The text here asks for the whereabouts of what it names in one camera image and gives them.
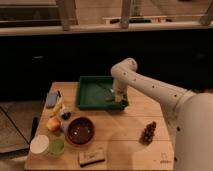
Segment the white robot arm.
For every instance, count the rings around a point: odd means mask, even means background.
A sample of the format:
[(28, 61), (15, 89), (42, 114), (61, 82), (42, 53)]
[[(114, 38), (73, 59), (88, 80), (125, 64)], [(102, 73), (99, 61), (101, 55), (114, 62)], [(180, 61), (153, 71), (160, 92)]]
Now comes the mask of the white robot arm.
[(126, 58), (111, 68), (115, 101), (131, 86), (178, 115), (174, 171), (213, 171), (213, 94), (195, 93), (137, 73), (138, 64)]

